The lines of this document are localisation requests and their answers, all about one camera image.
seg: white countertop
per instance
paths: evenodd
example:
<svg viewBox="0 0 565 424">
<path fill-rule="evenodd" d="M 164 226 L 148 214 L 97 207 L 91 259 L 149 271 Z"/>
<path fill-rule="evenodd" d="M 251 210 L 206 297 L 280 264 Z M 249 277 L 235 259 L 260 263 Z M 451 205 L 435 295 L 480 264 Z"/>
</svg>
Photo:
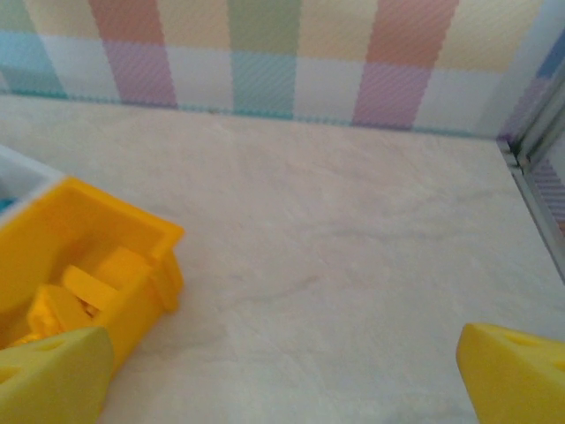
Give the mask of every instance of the white countertop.
<svg viewBox="0 0 565 424">
<path fill-rule="evenodd" d="M 565 287 L 493 143 L 0 99 L 2 144 L 187 231 L 181 309 L 103 424 L 476 422 L 466 322 L 565 340 Z"/>
</svg>

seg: plastic container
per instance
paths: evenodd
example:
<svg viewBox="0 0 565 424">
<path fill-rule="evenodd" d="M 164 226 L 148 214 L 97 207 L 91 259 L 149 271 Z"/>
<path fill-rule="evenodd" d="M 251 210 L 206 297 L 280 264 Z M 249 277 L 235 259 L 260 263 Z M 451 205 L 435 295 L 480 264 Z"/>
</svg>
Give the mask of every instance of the plastic container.
<svg viewBox="0 0 565 424">
<path fill-rule="evenodd" d="M 183 230 L 76 178 L 45 191 L 42 175 L 7 185 L 26 206 L 0 227 L 0 348 L 103 326 L 115 372 L 177 308 Z"/>
</svg>

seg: yellow toy piece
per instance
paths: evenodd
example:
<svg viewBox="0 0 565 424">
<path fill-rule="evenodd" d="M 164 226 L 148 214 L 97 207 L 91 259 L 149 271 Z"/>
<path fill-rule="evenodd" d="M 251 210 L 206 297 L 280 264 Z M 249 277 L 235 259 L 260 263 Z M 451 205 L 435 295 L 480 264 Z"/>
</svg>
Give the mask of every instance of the yellow toy piece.
<svg viewBox="0 0 565 424">
<path fill-rule="evenodd" d="M 65 178 L 0 227 L 0 349 L 102 326 L 115 372 L 183 278 L 182 228 L 76 178 Z"/>
<path fill-rule="evenodd" d="M 113 366 L 101 327 L 0 351 L 0 422 L 95 423 Z"/>
<path fill-rule="evenodd" d="M 564 343 L 467 324 L 457 364 L 481 423 L 565 423 Z"/>
</svg>

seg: plaid wallpaper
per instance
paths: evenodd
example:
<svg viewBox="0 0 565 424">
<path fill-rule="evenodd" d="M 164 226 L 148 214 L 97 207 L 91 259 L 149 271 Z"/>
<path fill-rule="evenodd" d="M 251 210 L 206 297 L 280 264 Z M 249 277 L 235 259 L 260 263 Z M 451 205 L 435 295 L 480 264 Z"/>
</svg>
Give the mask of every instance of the plaid wallpaper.
<svg viewBox="0 0 565 424">
<path fill-rule="evenodd" d="M 0 91 L 511 140 L 563 0 L 0 0 Z"/>
</svg>

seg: yellow square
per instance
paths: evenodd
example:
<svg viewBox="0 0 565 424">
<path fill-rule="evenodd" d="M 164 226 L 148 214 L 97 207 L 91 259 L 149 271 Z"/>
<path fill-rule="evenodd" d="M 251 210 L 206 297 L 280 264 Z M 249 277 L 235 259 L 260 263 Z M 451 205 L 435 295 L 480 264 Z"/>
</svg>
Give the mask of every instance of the yellow square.
<svg viewBox="0 0 565 424">
<path fill-rule="evenodd" d="M 543 0 L 462 0 L 435 66 L 505 72 Z"/>
<path fill-rule="evenodd" d="M 159 0 L 165 44 L 230 49 L 226 0 Z"/>
<path fill-rule="evenodd" d="M 100 38 L 87 0 L 25 0 L 39 34 Z"/>
<path fill-rule="evenodd" d="M 303 0 L 298 55 L 365 61 L 376 0 Z"/>
</svg>

